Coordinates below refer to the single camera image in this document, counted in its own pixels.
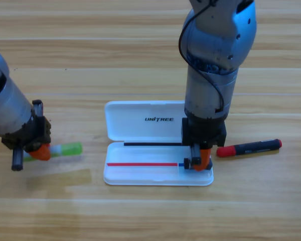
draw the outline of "orange gripper pad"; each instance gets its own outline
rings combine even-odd
[[[40,161],[48,161],[50,160],[49,146],[49,144],[42,144],[38,150],[29,152],[29,155]]]
[[[210,156],[211,149],[201,150],[202,163],[200,165],[194,165],[194,169],[198,172],[205,170],[205,168],[210,164]]]

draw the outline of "logo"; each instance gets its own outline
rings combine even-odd
[[[173,122],[174,118],[157,118],[157,117],[147,118],[146,117],[145,121],[146,122]]]

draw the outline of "black line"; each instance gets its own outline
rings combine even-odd
[[[182,146],[182,143],[124,142],[124,146]]]

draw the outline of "red line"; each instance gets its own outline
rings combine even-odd
[[[177,167],[177,163],[107,163],[109,167]]]

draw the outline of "wooden table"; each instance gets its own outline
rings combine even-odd
[[[279,152],[213,156],[209,187],[103,181],[111,100],[183,100],[177,49],[188,0],[1,0],[0,51],[53,144],[81,157],[12,172],[0,142],[0,240],[301,240],[301,0],[258,0],[227,145],[279,138]]]

